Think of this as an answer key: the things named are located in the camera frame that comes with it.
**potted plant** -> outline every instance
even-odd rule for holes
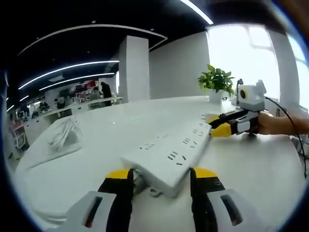
[[[231,72],[216,69],[207,64],[209,72],[202,72],[198,78],[198,84],[203,91],[207,91],[210,102],[221,103],[224,92],[229,96],[234,94]]]

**black cable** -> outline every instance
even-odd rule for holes
[[[285,115],[287,115],[287,117],[288,117],[289,120],[291,121],[291,123],[292,123],[292,125],[293,125],[293,127],[294,127],[294,129],[295,129],[295,132],[296,132],[296,134],[297,134],[297,137],[298,137],[298,139],[299,139],[299,143],[300,143],[301,150],[302,150],[302,153],[303,153],[303,154],[302,154],[302,158],[303,158],[303,161],[304,161],[304,168],[305,168],[305,170],[304,170],[304,177],[305,177],[305,179],[306,179],[306,177],[307,177],[307,173],[306,173],[306,171],[307,171],[307,166],[306,166],[305,150],[304,150],[303,143],[302,143],[302,141],[301,141],[300,135],[299,135],[299,133],[298,133],[297,126],[295,125],[295,123],[293,122],[293,120],[291,119],[291,117],[289,116],[289,114],[286,112],[286,110],[285,110],[282,106],[280,106],[278,103],[276,103],[276,102],[275,102],[274,100],[272,100],[271,98],[265,97],[265,99],[270,100],[272,103],[274,103],[276,106],[278,106],[278,107],[285,113]]]

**ceiling light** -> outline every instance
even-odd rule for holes
[[[30,108],[32,105],[37,105],[37,104],[40,104],[41,102],[40,101],[37,101],[36,103],[32,103],[30,105],[27,105],[28,108]]]
[[[14,107],[14,105],[12,105],[9,109],[6,110],[6,112],[8,112],[9,110],[11,110]]]
[[[83,65],[90,65],[90,64],[103,64],[103,63],[119,63],[118,60],[107,60],[107,61],[95,61],[95,62],[89,62],[89,63],[83,63],[83,64],[75,64],[75,65],[71,65],[71,66],[68,66],[68,67],[64,67],[64,68],[61,68],[61,69],[57,69],[57,70],[54,70],[54,71],[51,71],[51,72],[48,72],[48,73],[45,73],[41,76],[38,76],[34,79],[32,79],[31,81],[28,81],[27,83],[25,83],[24,85],[22,85],[21,87],[19,87],[18,89],[22,89],[23,87],[29,85],[30,83],[44,77],[44,76],[47,76],[49,74],[52,74],[52,73],[56,73],[58,71],[62,71],[62,70],[65,70],[65,69],[70,69],[70,68],[74,68],[74,67],[78,67],[78,66],[83,66]]]
[[[208,22],[209,24],[213,24],[213,21],[207,15],[205,15],[205,13],[202,12],[197,6],[195,6],[192,2],[190,2],[189,0],[180,0],[180,1],[182,1],[192,10],[194,10],[197,14],[199,14],[199,16],[201,16],[206,22]]]
[[[113,72],[108,72],[108,73],[101,73],[101,74],[95,74],[95,75],[89,75],[89,76],[76,77],[76,78],[73,78],[73,79],[70,79],[70,80],[60,81],[60,82],[55,83],[55,84],[53,84],[53,85],[46,86],[46,87],[44,87],[44,88],[41,88],[40,91],[43,90],[43,89],[52,87],[52,86],[56,86],[56,85],[59,85],[59,84],[68,82],[68,81],[74,81],[74,80],[78,80],[78,79],[82,79],[82,78],[87,78],[87,77],[93,77],[93,76],[104,76],[104,75],[114,75],[114,74],[115,74],[115,73],[113,73]]]
[[[22,99],[20,99],[19,101],[23,101],[24,99],[26,99],[26,98],[28,98],[29,97],[29,95],[27,95],[27,96],[25,96],[25,97],[23,97]]]

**office desk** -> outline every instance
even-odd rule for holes
[[[46,154],[47,134],[56,121],[27,150],[16,170],[21,188],[37,209],[66,212],[90,190],[97,190],[109,172],[122,168],[120,157],[183,122],[204,113],[226,112],[228,102],[212,105],[205,97],[140,101],[76,115],[83,132],[83,148],[25,173]],[[232,188],[253,204],[267,225],[278,227],[292,213],[306,186],[303,168],[287,136],[246,134],[211,138],[199,167],[215,171],[226,189]],[[56,225],[36,217],[42,228]],[[152,198],[146,190],[133,200],[130,231],[192,232],[189,179],[176,199]]]
[[[39,115],[39,117],[30,119],[28,122],[25,122],[23,125],[20,125],[19,128],[24,127],[28,143],[29,145],[32,145],[34,141],[43,133],[43,131],[45,131],[55,121],[57,121],[61,117],[61,114],[63,114],[64,112],[66,112],[66,116],[76,115],[88,110],[92,110],[90,108],[91,104],[99,102],[107,102],[111,100],[120,101],[121,99],[122,97],[112,97],[112,98],[97,99],[93,101],[86,101],[80,104],[71,104],[63,109],[47,111]]]

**white pillar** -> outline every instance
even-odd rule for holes
[[[281,104],[288,107],[291,104],[299,104],[299,80],[295,56],[286,35],[269,31],[272,44],[275,49],[279,74]]]
[[[120,45],[119,96],[124,103],[150,99],[147,39],[127,36]]]

